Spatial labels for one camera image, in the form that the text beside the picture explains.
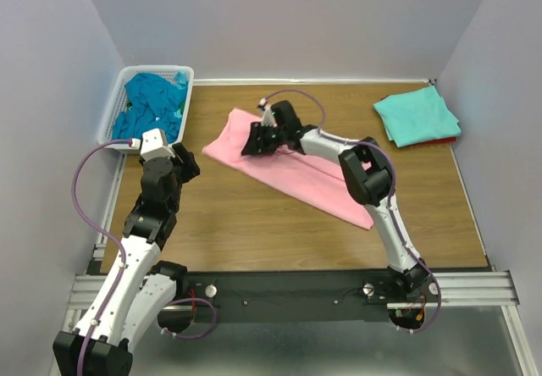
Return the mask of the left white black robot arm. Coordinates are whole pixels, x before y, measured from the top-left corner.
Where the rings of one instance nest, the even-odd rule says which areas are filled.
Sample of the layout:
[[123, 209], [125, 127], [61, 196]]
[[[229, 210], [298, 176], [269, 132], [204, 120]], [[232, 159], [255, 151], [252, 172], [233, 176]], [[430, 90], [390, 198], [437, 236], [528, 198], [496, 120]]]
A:
[[53, 342], [62, 375], [129, 374], [136, 345], [158, 313], [187, 296], [185, 267], [157, 258], [176, 225], [182, 186], [199, 166], [182, 144], [149, 140], [141, 143], [141, 164], [141, 193], [113, 266], [74, 329]]

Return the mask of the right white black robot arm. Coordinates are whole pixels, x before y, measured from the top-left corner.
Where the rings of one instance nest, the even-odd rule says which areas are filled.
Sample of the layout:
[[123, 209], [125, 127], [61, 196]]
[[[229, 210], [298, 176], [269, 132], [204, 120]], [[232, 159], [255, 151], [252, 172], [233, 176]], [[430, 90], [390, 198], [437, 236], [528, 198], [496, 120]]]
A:
[[372, 137], [346, 139], [315, 125], [304, 125], [288, 101], [270, 105], [264, 98], [257, 108], [262, 120], [251, 123], [241, 154], [271, 155], [286, 146], [339, 165], [349, 195], [368, 210], [376, 224], [387, 256], [391, 295], [399, 301], [411, 300], [429, 281], [430, 270], [402, 220], [395, 168], [378, 142]]

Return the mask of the pink t shirt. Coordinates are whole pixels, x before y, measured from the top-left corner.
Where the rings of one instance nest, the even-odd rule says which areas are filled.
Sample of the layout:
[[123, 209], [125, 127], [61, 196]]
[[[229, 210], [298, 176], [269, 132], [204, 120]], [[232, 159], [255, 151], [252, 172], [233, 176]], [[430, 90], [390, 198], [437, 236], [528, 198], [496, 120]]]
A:
[[363, 229], [373, 227], [367, 209], [349, 195], [340, 166], [322, 158], [280, 150], [270, 156], [243, 156], [251, 123], [261, 119], [235, 108], [214, 141], [202, 152], [210, 158]]

